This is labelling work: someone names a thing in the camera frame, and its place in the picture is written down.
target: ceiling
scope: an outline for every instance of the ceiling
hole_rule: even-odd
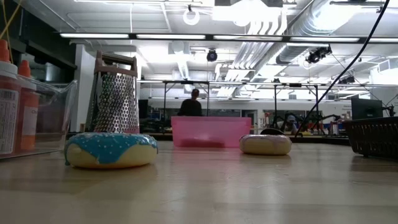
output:
[[[310,0],[296,0],[296,7],[287,9],[287,22],[290,22]],[[375,35],[398,35],[398,0],[392,0],[392,4],[380,22]],[[240,27],[231,21],[214,21],[211,13],[214,1],[203,1],[204,6],[193,9],[201,10],[200,20],[194,25],[188,25],[183,21],[183,13],[186,6],[169,5],[144,5],[144,4],[104,4],[100,2],[75,2],[74,0],[29,0],[22,5],[31,13],[41,18],[46,23],[60,32],[135,32],[135,33],[179,33],[179,34],[247,34],[250,26]],[[332,35],[358,35],[367,36],[376,21],[377,7],[364,7],[360,9],[347,23],[339,27]],[[143,57],[145,64],[142,74],[155,78],[171,74],[178,70],[177,62],[169,57],[169,43],[171,41],[149,40],[91,40],[82,42],[87,49],[95,50],[103,46],[134,45]],[[189,42],[192,48],[199,49],[195,55],[189,58],[187,66],[189,70],[215,71],[217,63],[232,62],[237,56],[241,42]],[[206,52],[214,48],[218,53],[217,62],[207,62]],[[319,82],[339,74],[343,66],[347,66],[360,50],[361,45],[333,44],[331,49],[339,60],[331,55],[320,63],[308,67],[304,62],[305,55],[296,58],[290,66],[282,72],[281,79],[286,82],[307,82],[308,79]],[[377,64],[381,59],[398,55],[398,45],[372,45],[363,53],[361,62],[353,65],[356,78],[359,82],[369,81],[369,68]]]

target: donut toy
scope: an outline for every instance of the donut toy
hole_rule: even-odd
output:
[[[245,154],[283,156],[290,152],[292,141],[282,132],[270,129],[270,134],[249,134],[239,141],[239,147]]]
[[[65,164],[90,169],[117,169],[154,162],[156,140],[145,134],[82,133],[65,146]]]

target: camera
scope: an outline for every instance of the camera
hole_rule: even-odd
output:
[[[207,61],[208,61],[208,62],[215,62],[215,61],[217,61],[217,53],[216,53],[216,50],[214,50],[214,49],[209,50],[209,52],[207,53]]]

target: wire basket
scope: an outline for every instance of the wire basket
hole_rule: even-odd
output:
[[[359,119],[344,125],[355,153],[398,159],[398,117]]]

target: pink container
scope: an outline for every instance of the pink container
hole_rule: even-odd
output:
[[[174,116],[172,126],[176,147],[239,147],[251,118]]]

